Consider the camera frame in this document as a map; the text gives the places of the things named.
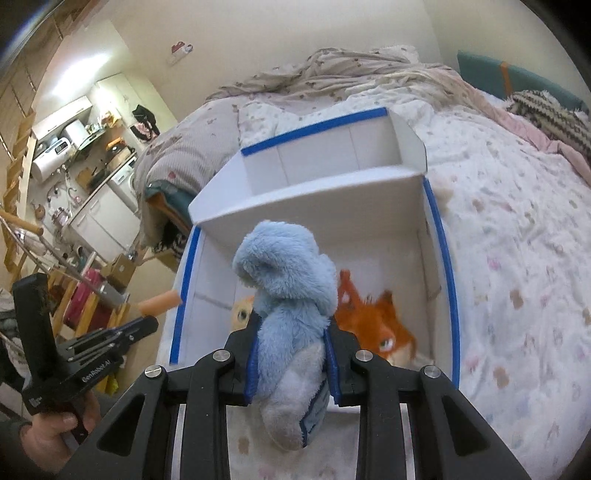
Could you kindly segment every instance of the white cabinet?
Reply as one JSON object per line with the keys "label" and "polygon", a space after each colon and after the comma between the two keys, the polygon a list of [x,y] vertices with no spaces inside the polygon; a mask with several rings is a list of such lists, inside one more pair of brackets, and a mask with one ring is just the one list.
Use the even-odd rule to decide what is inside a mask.
{"label": "white cabinet", "polygon": [[137,122],[132,112],[142,101],[123,73],[100,80],[97,85],[115,106],[126,126],[131,127]]}
{"label": "white cabinet", "polygon": [[85,123],[91,108],[92,103],[88,97],[78,98],[78,100],[68,103],[57,112],[52,113],[39,123],[33,125],[33,133],[39,142],[45,140],[50,135],[59,135],[62,129],[75,119],[82,120]]}
{"label": "white cabinet", "polygon": [[103,260],[112,261],[133,245],[139,233],[139,219],[104,185],[76,213],[70,229],[77,240]]}

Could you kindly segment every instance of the wall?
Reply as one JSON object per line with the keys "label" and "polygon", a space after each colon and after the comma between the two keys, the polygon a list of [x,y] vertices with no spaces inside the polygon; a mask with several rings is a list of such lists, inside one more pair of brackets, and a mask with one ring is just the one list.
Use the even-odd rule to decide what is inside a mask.
{"label": "wall", "polygon": [[519,0],[424,0],[443,62],[457,69],[458,50],[526,68],[591,106],[591,93],[554,34]]}
{"label": "wall", "polygon": [[[98,18],[112,21],[179,120],[218,86],[322,47],[407,43],[423,60],[440,60],[421,0],[111,0]],[[180,40],[195,49],[170,67],[170,47]]]}
{"label": "wall", "polygon": [[160,132],[164,133],[178,123],[170,108],[164,103],[164,100],[146,75],[137,70],[123,73],[142,100],[143,106],[151,110],[156,117],[156,124]]}
{"label": "wall", "polygon": [[[99,86],[93,85],[88,92],[88,98],[92,103],[92,109],[90,110],[90,119],[98,119],[107,112],[116,112],[117,108],[108,98],[108,95],[102,93],[100,91]],[[130,146],[135,148],[138,151],[144,150],[146,147],[145,145],[139,141],[139,139],[129,130],[129,128],[125,126],[121,126],[118,128],[119,136],[123,137],[125,142]]]}
{"label": "wall", "polygon": [[[33,101],[37,119],[86,95],[97,80],[134,66],[134,59],[113,24],[108,20],[91,22],[65,37],[47,66]],[[62,81],[67,82],[67,87],[59,89]]]}

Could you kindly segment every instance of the white cardboard box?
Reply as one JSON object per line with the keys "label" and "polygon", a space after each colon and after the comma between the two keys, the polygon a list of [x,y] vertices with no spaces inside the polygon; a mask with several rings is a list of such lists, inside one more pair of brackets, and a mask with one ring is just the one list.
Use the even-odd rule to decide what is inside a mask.
{"label": "white cardboard box", "polygon": [[168,314],[174,334],[161,363],[191,365],[224,346],[234,301],[251,293],[231,269],[234,253],[259,221],[283,220],[309,228],[337,270],[351,270],[362,297],[392,290],[419,351],[457,385],[453,271],[426,169],[421,140],[385,108],[238,152],[189,207],[199,228],[175,282],[186,302]]}

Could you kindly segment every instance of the bed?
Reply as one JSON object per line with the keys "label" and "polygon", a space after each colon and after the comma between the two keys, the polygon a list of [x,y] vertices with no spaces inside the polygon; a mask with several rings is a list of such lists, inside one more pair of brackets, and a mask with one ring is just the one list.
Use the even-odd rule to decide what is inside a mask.
{"label": "bed", "polygon": [[[150,146],[138,178],[173,172],[176,187],[198,192],[239,148],[282,132],[376,106],[403,117],[425,143],[452,253],[460,390],[533,479],[551,479],[591,428],[591,172],[501,104],[447,67],[420,63],[410,46],[324,49],[221,88]],[[142,215],[147,239],[162,221],[151,215]],[[187,248],[177,288],[190,256]],[[167,369],[195,360],[170,362],[179,311],[158,353]],[[261,478],[283,478],[261,468]]]}

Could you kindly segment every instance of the orange plush fox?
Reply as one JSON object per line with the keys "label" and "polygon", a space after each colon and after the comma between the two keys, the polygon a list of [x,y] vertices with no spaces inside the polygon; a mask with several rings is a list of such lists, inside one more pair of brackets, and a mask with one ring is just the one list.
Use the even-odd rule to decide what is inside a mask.
{"label": "orange plush fox", "polygon": [[417,341],[398,321],[392,292],[385,290],[375,303],[370,299],[362,301],[349,270],[340,271],[335,319],[341,330],[357,337],[361,348],[385,358],[395,367],[406,367],[417,353]]}

